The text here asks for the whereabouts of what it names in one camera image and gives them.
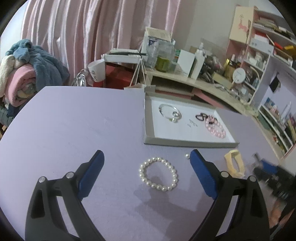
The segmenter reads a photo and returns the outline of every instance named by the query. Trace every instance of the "pink curtain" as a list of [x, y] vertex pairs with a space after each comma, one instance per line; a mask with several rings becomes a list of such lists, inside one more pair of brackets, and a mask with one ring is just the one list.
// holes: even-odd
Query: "pink curtain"
[[173, 32], [181, 0], [30, 0], [21, 38], [59, 58], [71, 78], [111, 48], [138, 49], [146, 26]]

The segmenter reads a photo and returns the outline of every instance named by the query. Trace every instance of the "rolled blanket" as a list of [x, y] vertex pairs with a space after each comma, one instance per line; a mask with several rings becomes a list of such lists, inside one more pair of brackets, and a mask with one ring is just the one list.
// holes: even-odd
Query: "rolled blanket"
[[19, 90], [27, 89], [27, 85], [30, 83], [36, 83], [36, 73], [32, 65], [25, 64], [11, 72], [7, 79], [5, 97], [8, 98], [12, 106], [18, 107], [27, 101], [25, 98], [18, 98], [17, 93]]
[[22, 39], [12, 45], [5, 55], [10, 54], [13, 54], [15, 59], [34, 67], [37, 91], [48, 85], [63, 85], [70, 76], [68, 69], [61, 61], [41, 46], [33, 45], [29, 39]]
[[0, 64], [0, 97], [3, 97], [8, 75], [13, 71], [15, 57], [8, 55], [3, 57]]

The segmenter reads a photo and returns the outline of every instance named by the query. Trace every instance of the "blue blanket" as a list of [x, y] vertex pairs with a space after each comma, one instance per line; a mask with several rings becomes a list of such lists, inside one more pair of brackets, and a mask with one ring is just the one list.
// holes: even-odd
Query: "blue blanket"
[[68, 69], [61, 61], [41, 46], [33, 45], [29, 39], [22, 39], [12, 45], [5, 55], [14, 57], [33, 66], [36, 72], [36, 90], [45, 86], [62, 85], [70, 76]]

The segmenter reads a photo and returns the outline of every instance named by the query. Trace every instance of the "white paper cup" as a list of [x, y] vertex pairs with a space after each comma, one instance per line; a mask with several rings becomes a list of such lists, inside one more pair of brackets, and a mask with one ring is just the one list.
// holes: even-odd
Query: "white paper cup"
[[89, 72], [95, 82], [101, 82], [106, 79], [105, 60], [99, 59], [88, 65]]

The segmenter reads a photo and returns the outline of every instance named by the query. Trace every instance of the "pink blanket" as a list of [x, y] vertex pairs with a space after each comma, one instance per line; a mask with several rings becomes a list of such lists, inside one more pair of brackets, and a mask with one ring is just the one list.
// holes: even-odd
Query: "pink blanket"
[[26, 102], [26, 99], [17, 99], [17, 91], [29, 83], [36, 83], [36, 73], [32, 65], [25, 64], [10, 73], [6, 83], [5, 96], [12, 106], [18, 107]]

